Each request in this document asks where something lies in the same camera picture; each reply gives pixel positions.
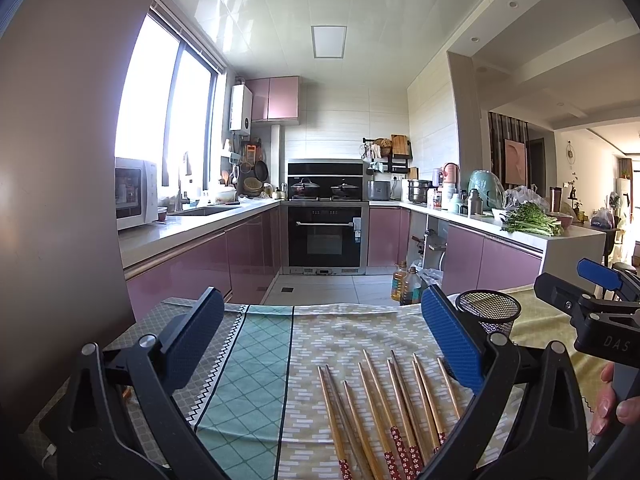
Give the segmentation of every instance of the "human hand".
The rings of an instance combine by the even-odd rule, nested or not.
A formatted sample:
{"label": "human hand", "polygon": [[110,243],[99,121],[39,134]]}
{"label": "human hand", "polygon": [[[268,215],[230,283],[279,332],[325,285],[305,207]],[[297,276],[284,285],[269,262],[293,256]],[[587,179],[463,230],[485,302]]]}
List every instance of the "human hand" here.
{"label": "human hand", "polygon": [[[591,421],[591,433],[600,435],[604,432],[613,416],[616,405],[616,393],[613,391],[613,363],[608,363],[600,374],[602,382],[606,383],[598,394],[596,410]],[[622,424],[635,424],[640,420],[640,397],[624,400],[615,409],[615,415]]]}

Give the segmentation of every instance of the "oven handle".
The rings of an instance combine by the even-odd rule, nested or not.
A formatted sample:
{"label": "oven handle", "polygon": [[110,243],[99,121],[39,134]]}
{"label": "oven handle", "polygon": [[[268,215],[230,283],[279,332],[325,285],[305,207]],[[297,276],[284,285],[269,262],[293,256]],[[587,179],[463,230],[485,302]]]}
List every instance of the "oven handle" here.
{"label": "oven handle", "polygon": [[323,225],[323,226],[338,226],[338,227],[353,227],[353,222],[348,222],[347,224],[305,224],[302,222],[296,222],[296,225]]}

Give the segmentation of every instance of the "chopsticks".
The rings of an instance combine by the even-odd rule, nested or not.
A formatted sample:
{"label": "chopsticks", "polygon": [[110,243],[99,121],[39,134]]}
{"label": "chopsticks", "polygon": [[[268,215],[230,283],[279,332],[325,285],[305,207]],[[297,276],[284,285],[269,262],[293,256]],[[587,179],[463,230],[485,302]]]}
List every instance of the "chopsticks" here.
{"label": "chopsticks", "polygon": [[386,426],[389,432],[391,433],[391,438],[393,439],[394,444],[396,444],[396,450],[398,451],[398,456],[400,457],[402,470],[404,471],[404,474],[406,476],[409,476],[411,473],[413,473],[415,477],[415,471],[411,465],[409,454],[407,453],[406,447],[404,446],[404,441],[402,440],[402,436],[400,435],[400,430],[398,429],[398,427],[394,422],[394,418],[391,413],[391,409],[389,408],[389,404],[388,402],[386,402],[385,392],[382,389],[382,385],[380,384],[380,381],[378,380],[376,369],[367,351],[365,349],[362,349],[362,351],[364,352],[364,357],[367,361],[367,364],[369,365],[369,370],[371,372],[371,378],[373,380],[373,384],[376,387],[376,390],[378,391],[378,396],[380,397],[380,401],[382,402],[382,409],[385,413],[385,418],[386,418]]}
{"label": "chopsticks", "polygon": [[[398,384],[400,386],[400,391],[402,392],[402,398],[404,399],[404,405],[406,406],[407,414],[409,415],[409,421],[411,422],[412,428],[414,429],[415,441],[418,445],[418,449],[420,450],[421,459],[424,460],[427,458],[427,448],[422,441],[422,434],[420,432],[420,425],[418,418],[415,416],[414,406],[411,402],[411,397],[409,396],[409,389],[406,387],[406,383],[404,382],[404,377],[402,376],[402,368],[396,357],[396,353],[391,351],[391,360],[396,367],[396,375],[398,376]],[[416,472],[420,472],[424,466],[424,462],[421,463],[420,469]]]}
{"label": "chopsticks", "polygon": [[369,401],[369,407],[371,408],[371,415],[373,415],[373,423],[376,427],[376,431],[378,432],[378,437],[380,438],[380,444],[382,445],[382,453],[385,456],[386,467],[389,470],[389,475],[392,480],[401,480],[400,471],[398,470],[398,466],[396,465],[396,459],[394,458],[393,451],[391,451],[391,444],[389,443],[388,436],[386,435],[385,428],[383,426],[382,421],[380,420],[380,414],[378,413],[378,407],[376,406],[376,401],[369,389],[369,383],[367,382],[367,378],[364,375],[364,368],[362,368],[362,363],[358,363],[358,368],[360,369],[360,377],[362,378],[362,386],[364,386],[364,393],[367,396],[367,400]]}
{"label": "chopsticks", "polygon": [[334,376],[331,374],[331,369],[328,365],[324,365],[324,369],[326,371],[327,376],[329,377],[329,389],[331,390],[331,394],[334,396],[335,402],[338,405],[338,412],[340,413],[340,418],[342,419],[342,426],[344,427],[344,431],[347,433],[347,438],[349,439],[349,444],[351,446],[351,451],[353,452],[353,456],[356,459],[356,464],[362,473],[362,477],[365,480],[374,480],[372,476],[372,471],[369,469],[369,463],[367,461],[367,457],[362,453],[362,448],[356,439],[356,435],[353,432],[353,428],[351,427],[351,421],[347,415],[347,410],[344,408],[342,404],[342,399],[338,394],[338,387],[335,384]]}
{"label": "chopsticks", "polygon": [[420,370],[418,370],[417,361],[414,360],[412,362],[412,365],[414,366],[415,381],[418,383],[418,391],[420,391],[420,400],[422,401],[422,406],[427,416],[427,424],[429,425],[429,436],[431,438],[431,447],[433,447],[433,452],[436,453],[437,450],[440,449],[438,430],[436,428],[436,423],[433,420],[433,412],[431,411],[427,393],[424,390],[424,384],[422,384],[422,377],[420,375]]}
{"label": "chopsticks", "polygon": [[438,408],[435,403],[435,398],[431,394],[431,389],[429,388],[429,383],[427,381],[427,376],[424,373],[424,369],[422,368],[422,363],[418,356],[414,353],[414,362],[417,364],[418,372],[420,373],[420,379],[422,381],[422,386],[424,387],[424,393],[426,394],[428,405],[431,409],[431,414],[433,415],[433,421],[436,425],[436,430],[438,431],[438,441],[440,444],[444,444],[444,441],[447,437],[442,421],[440,420],[440,414],[438,413]]}
{"label": "chopsticks", "polygon": [[345,454],[344,446],[342,445],[342,438],[340,437],[340,430],[338,429],[338,421],[335,418],[334,408],[332,407],[331,400],[329,398],[329,391],[327,390],[326,383],[324,382],[324,375],[322,374],[321,367],[318,367],[318,374],[320,375],[320,384],[322,386],[322,394],[324,395],[326,413],[329,417],[329,428],[331,429],[331,436],[334,440],[335,454],[338,457],[342,480],[352,480],[353,476],[351,475],[351,469],[347,462],[347,455]]}
{"label": "chopsticks", "polygon": [[444,377],[444,383],[447,385],[447,391],[449,392],[449,397],[451,397],[451,402],[453,403],[453,409],[456,412],[456,417],[460,420],[460,407],[458,406],[458,402],[456,400],[456,396],[453,393],[453,386],[451,386],[451,381],[449,380],[449,374],[444,367],[444,361],[442,357],[438,357],[438,366],[440,366],[440,371],[442,376]]}
{"label": "chopsticks", "polygon": [[358,409],[356,408],[356,402],[353,399],[353,395],[351,394],[349,383],[347,383],[347,381],[342,381],[342,386],[344,387],[344,393],[347,396],[347,402],[349,403],[349,407],[351,409],[351,415],[353,416],[356,431],[358,432],[358,436],[360,437],[360,443],[362,444],[362,447],[364,449],[364,455],[367,457],[367,461],[369,462],[369,467],[371,469],[371,473],[373,474],[373,478],[375,478],[375,480],[384,480],[382,471],[380,471],[380,466],[378,465],[378,461],[376,460],[376,457],[373,454],[373,450],[369,445],[367,434],[364,432],[364,428],[362,427],[362,422],[360,421]]}
{"label": "chopsticks", "polygon": [[387,359],[386,366],[389,369],[389,376],[391,377],[391,383],[393,384],[394,393],[396,394],[396,402],[400,409],[400,418],[402,420],[402,425],[404,426],[407,442],[409,443],[409,454],[411,457],[410,470],[407,471],[405,469],[404,473],[406,474],[406,480],[415,480],[417,473],[421,471],[424,463],[420,456],[420,450],[418,450],[416,445],[414,430],[411,427],[411,420],[409,419],[407,407],[404,405],[404,400],[402,400],[402,391],[400,390],[398,376],[396,375],[396,368],[394,367],[393,361],[391,359]]}

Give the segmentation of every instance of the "white microwave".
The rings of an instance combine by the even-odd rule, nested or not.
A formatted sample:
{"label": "white microwave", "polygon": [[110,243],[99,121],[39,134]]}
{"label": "white microwave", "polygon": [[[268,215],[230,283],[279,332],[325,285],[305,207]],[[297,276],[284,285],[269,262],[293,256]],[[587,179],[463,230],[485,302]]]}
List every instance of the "white microwave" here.
{"label": "white microwave", "polygon": [[116,157],[118,231],[158,220],[158,168],[148,160]]}

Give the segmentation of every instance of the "stove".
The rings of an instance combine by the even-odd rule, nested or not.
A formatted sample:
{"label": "stove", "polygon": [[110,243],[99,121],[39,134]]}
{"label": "stove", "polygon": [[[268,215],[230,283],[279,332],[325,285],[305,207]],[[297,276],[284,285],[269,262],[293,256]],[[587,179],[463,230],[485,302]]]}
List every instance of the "stove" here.
{"label": "stove", "polygon": [[[294,186],[303,179],[317,185],[315,196],[296,194]],[[280,227],[283,274],[365,273],[369,202],[363,197],[368,180],[360,159],[289,161]],[[348,185],[344,191],[350,196],[336,196],[341,184]]]}

